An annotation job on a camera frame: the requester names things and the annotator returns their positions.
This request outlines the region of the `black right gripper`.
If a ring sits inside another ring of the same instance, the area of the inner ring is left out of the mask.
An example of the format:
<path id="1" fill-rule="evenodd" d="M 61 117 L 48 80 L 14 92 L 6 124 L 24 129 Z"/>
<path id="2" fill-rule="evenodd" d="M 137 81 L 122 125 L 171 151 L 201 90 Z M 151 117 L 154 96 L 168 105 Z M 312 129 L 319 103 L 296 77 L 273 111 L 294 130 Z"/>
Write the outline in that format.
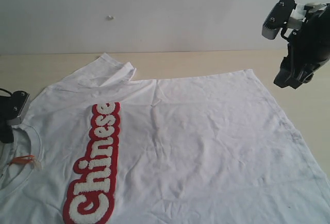
<path id="1" fill-rule="evenodd" d="M 288 42 L 273 83 L 280 88 L 309 83 L 314 73 L 329 61 L 329 3 L 297 5 L 281 31 Z"/>

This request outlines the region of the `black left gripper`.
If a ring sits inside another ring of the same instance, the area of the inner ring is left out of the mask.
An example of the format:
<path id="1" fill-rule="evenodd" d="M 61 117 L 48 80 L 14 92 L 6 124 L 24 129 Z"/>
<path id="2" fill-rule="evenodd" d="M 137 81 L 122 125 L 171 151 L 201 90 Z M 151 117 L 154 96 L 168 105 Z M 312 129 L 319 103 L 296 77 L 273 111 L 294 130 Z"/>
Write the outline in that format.
<path id="1" fill-rule="evenodd" d="M 15 107 L 11 103 L 12 93 L 2 88 L 1 92 L 9 94 L 8 96 L 1 95 L 1 142 L 3 144 L 10 144 L 13 143 L 14 137 L 8 121 L 13 118 Z"/>

